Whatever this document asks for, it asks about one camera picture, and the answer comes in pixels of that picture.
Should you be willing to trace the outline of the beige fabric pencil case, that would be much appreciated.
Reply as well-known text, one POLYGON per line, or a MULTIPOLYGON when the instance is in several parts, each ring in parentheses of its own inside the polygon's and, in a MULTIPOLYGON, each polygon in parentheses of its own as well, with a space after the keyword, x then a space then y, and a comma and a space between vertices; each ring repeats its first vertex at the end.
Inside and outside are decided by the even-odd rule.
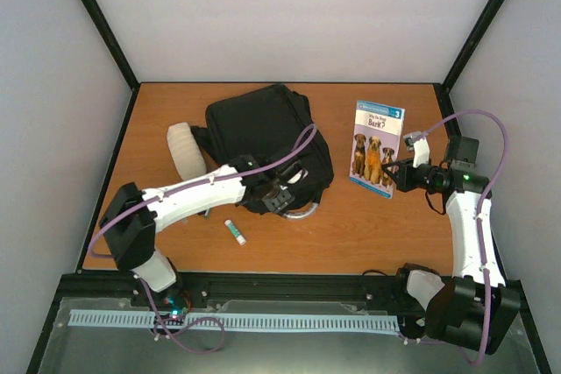
POLYGON ((207 172, 201 150, 187 123, 176 123, 168 127, 167 145, 177 173, 183 181, 203 176, 207 172))

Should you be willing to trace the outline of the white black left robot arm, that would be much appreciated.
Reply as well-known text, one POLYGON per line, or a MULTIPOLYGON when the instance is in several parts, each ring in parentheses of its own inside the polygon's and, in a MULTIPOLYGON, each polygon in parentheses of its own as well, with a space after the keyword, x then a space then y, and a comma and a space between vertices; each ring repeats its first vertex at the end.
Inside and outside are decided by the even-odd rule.
POLYGON ((120 271, 130 271, 151 289, 163 306, 176 304, 182 284, 176 270, 155 245, 158 233, 192 215, 229 204, 262 203, 279 214, 294 201, 288 188, 302 181, 307 169, 295 157, 279 165, 239 156, 211 173, 171 186, 140 190, 122 186, 100 221, 110 256, 120 271))

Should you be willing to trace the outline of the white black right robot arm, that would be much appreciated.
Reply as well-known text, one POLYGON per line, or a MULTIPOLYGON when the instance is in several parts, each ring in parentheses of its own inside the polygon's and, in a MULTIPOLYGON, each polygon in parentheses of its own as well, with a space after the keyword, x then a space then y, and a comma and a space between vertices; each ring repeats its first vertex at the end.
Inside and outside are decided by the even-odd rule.
POLYGON ((430 161, 427 139, 419 132, 404 137, 413 153, 383 165, 403 193, 422 189, 442 197, 442 215, 451 225, 453 269, 449 279, 421 265, 405 264, 396 273, 394 297, 419 304, 423 332, 431 339, 492 355, 499 348, 521 305, 497 264, 490 225, 489 179, 476 173, 478 140, 453 136, 444 160, 430 161))

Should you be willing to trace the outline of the dog picture book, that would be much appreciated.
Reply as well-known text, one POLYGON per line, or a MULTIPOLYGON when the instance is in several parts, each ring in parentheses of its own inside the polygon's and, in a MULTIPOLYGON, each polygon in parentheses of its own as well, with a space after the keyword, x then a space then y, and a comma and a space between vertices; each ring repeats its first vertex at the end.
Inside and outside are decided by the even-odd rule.
POLYGON ((394 182, 382 167, 398 158, 404 117, 403 108, 357 101, 350 179, 387 199, 394 195, 394 182))

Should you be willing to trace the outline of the black student backpack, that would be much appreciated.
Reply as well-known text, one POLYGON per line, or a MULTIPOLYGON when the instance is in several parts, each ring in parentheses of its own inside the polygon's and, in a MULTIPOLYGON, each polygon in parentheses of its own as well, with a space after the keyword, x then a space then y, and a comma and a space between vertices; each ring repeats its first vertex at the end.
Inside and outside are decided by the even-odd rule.
MULTIPOLYGON (((308 97, 283 84, 214 102, 207 107, 205 119, 204 127, 194 126, 191 132, 220 166, 245 155, 259 166, 281 159, 303 144, 302 131, 313 123, 308 97)), ((320 132, 298 159, 309 173, 288 188, 295 200, 287 212, 318 204, 334 179, 329 146, 320 132)))

